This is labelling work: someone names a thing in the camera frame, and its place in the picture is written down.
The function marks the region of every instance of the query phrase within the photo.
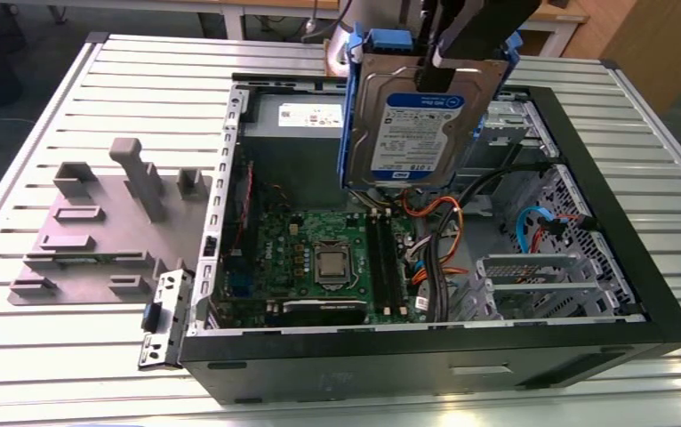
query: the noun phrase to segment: side panel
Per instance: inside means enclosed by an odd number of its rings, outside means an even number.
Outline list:
[[[225,405],[503,391],[545,387],[546,379],[561,386],[621,364],[635,352],[629,347],[601,352],[598,346],[589,346],[184,366]]]
[[[627,216],[579,139],[554,92],[527,87],[527,93],[559,148],[582,197],[597,219],[621,270],[666,342],[681,342],[681,306],[643,247]]]

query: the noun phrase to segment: white desk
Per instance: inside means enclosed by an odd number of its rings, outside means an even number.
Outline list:
[[[0,184],[0,423],[681,425],[681,350],[563,390],[220,407],[185,371],[136,371],[141,305],[8,304],[5,285],[56,197],[60,162],[120,173],[108,147],[122,135],[140,139],[158,173],[181,165],[212,173],[232,72],[322,75],[322,53],[301,44],[140,36],[84,45]],[[554,89],[681,302],[675,140],[627,82],[594,61],[525,58],[510,83]]]
[[[225,4],[216,0],[185,1],[185,0],[5,0],[8,4],[42,4],[46,6],[72,6],[72,7],[100,7],[106,9],[130,9],[149,11],[194,12],[194,13],[218,13],[224,17],[228,38],[230,40],[244,40],[244,16],[290,16],[309,18],[312,16],[310,7],[289,6],[256,6],[249,4]],[[345,0],[340,0],[340,9],[345,5]],[[317,9],[317,17],[322,19],[334,19],[338,16],[338,10]],[[585,11],[579,9],[573,2],[566,10],[557,9],[543,4],[538,12],[523,24],[522,29],[543,31],[550,33],[539,56],[559,57],[569,39],[573,37],[575,28],[587,20]]]

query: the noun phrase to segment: cpu socket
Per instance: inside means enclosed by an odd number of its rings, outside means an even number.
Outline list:
[[[314,282],[328,291],[337,291],[352,282],[349,244],[322,240],[314,247]]]

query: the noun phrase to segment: metal bracket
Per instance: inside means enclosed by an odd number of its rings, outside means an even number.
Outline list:
[[[189,291],[193,277],[185,270],[161,274],[153,302],[145,307],[142,328],[145,338],[137,369],[181,369],[178,352],[185,330]]]

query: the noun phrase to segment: hard drive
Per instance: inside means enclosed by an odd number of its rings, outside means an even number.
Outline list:
[[[341,153],[345,187],[449,184],[506,70],[505,61],[463,62],[445,93],[418,93],[417,57],[363,55],[350,77],[360,89]]]

